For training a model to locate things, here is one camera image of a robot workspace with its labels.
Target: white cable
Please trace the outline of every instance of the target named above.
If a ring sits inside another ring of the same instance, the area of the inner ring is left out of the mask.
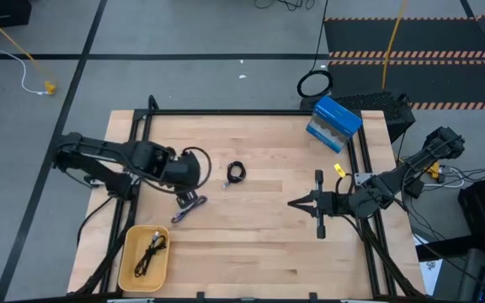
[[[458,175],[458,178],[459,178],[458,180],[461,180],[461,183],[460,184],[457,184],[457,185],[425,184],[424,186],[429,186],[429,187],[443,187],[443,188],[448,188],[448,189],[458,189],[461,186],[463,186],[463,184],[465,184],[465,181],[463,180],[464,177],[461,176],[461,173],[457,169],[452,168],[452,167],[446,167],[446,168],[450,169],[451,172],[456,173]]]
[[[24,68],[24,75],[22,76],[22,88],[25,89],[25,91],[27,91],[29,93],[36,93],[36,94],[38,94],[40,96],[42,96],[43,94],[48,94],[48,92],[46,92],[46,91],[39,92],[39,91],[33,91],[33,90],[30,90],[30,89],[26,88],[24,82],[25,82],[25,75],[27,75],[27,68],[25,67],[24,61],[20,60],[18,57],[14,56],[12,54],[7,53],[4,50],[0,50],[0,53],[1,54],[5,54],[7,56],[10,56],[11,58],[13,58],[13,59],[19,61],[20,63],[22,63],[22,67]]]

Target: wooden table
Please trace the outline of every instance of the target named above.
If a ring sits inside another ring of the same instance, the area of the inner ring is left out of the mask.
[[[393,169],[382,112],[365,111],[362,116],[374,172]],[[105,140],[127,141],[131,117],[132,111],[112,112]],[[336,154],[324,146],[305,131],[308,120],[308,116],[153,116],[151,141],[178,152],[199,146],[211,155],[211,179],[198,191],[209,201],[173,226],[170,218],[178,210],[174,196],[142,186],[136,224],[170,230],[168,276],[157,292],[125,295],[192,298],[204,291],[211,298],[307,298],[309,292],[317,292],[322,299],[371,298],[364,247],[352,227],[341,218],[326,218],[327,238],[317,240],[316,220],[286,204],[315,188],[315,169],[324,171],[325,190],[333,190],[338,179],[335,163],[351,170],[347,149]],[[358,136],[354,145],[364,171]],[[223,189],[227,165],[236,160],[244,163],[247,177]],[[345,192],[349,182],[341,185]],[[88,212],[105,198],[104,189],[93,190]],[[83,229],[69,291],[86,281],[106,253],[114,207],[115,203],[106,207]],[[382,216],[392,258],[424,292],[408,216],[396,204]],[[117,283],[119,261],[114,262],[111,290]],[[381,263],[377,265],[381,293],[386,293]]]

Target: yellow tray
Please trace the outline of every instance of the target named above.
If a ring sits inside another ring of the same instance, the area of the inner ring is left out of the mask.
[[[166,237],[166,249],[152,256],[147,274],[136,278],[134,268],[158,231]],[[119,270],[119,287],[124,291],[153,292],[159,290],[168,271],[169,232],[163,226],[133,226],[127,233]]]

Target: blue box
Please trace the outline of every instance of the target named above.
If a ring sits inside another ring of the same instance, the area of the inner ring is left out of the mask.
[[[306,131],[333,151],[340,152],[345,142],[361,125],[361,118],[325,96],[314,107],[312,120],[308,123]]]

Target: yellow cable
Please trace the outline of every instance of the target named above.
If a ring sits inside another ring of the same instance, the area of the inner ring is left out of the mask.
[[[407,7],[407,4],[408,4],[408,0],[402,1],[402,6],[400,7],[400,13],[397,16],[396,25],[394,25],[394,30],[392,31],[391,40],[388,42],[388,49],[386,50],[386,56],[385,56],[385,66],[383,67],[383,81],[381,82],[381,89],[385,89],[386,68],[388,67],[388,59],[391,56],[392,45],[394,44],[394,38],[396,37],[397,28],[400,25],[400,20],[402,19],[403,11],[405,11],[405,7]]]
[[[33,56],[31,56],[27,51],[25,51],[22,48],[22,46],[20,46],[18,43],[16,43],[13,40],[13,38],[11,38],[9,35],[7,35],[7,33],[5,33],[5,31],[2,28],[0,28],[0,32],[1,32],[1,34],[3,34],[5,36],[5,38],[7,38],[12,44],[14,44],[14,46],[16,46],[16,48],[18,48],[22,53],[24,53],[31,60],[31,62],[33,62],[33,64],[39,70],[39,72],[45,74],[45,76],[47,76],[48,78],[51,78],[53,83],[46,81],[45,86],[46,86],[46,90],[47,90],[48,94],[53,94],[56,91],[56,87],[57,87],[56,77],[51,72],[47,71],[44,67],[42,67],[39,64],[39,62],[37,62],[33,58]]]

